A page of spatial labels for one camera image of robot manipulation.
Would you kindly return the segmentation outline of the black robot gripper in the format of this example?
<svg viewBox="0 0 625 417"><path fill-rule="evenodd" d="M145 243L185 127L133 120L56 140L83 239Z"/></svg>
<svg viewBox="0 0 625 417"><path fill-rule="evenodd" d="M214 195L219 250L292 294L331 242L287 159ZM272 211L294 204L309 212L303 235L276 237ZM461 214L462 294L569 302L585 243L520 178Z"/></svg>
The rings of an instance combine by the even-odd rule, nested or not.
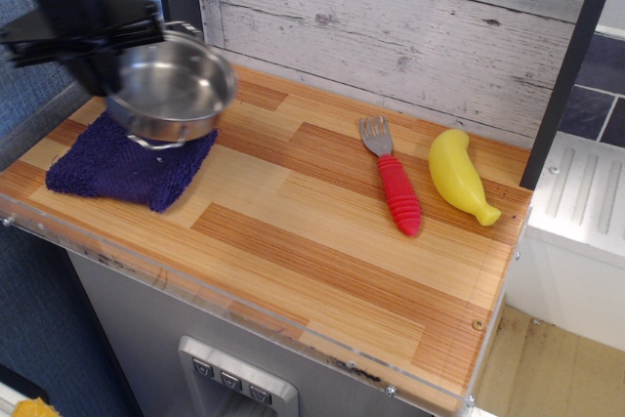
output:
<svg viewBox="0 0 625 417"><path fill-rule="evenodd" d="M35 8L1 26L16 67L62 62L91 95L120 90L124 49L163 40L150 0L34 0Z"/></svg>

